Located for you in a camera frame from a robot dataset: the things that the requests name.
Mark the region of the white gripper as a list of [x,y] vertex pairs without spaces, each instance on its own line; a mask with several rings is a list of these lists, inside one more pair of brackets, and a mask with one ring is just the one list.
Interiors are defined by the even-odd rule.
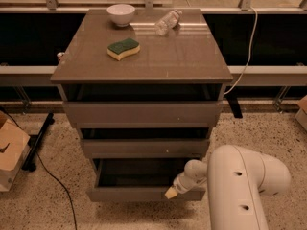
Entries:
[[185,194],[205,181],[206,176],[196,175],[194,172],[182,172],[174,179],[173,186],[166,191],[165,196],[171,199],[178,194]]

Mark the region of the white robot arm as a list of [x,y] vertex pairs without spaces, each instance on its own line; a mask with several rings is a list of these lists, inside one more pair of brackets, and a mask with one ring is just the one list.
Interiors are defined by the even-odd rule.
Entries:
[[223,145],[206,163],[188,161],[165,196],[171,199],[202,184],[207,185],[211,230],[269,230],[261,196],[287,191],[291,175],[275,157]]

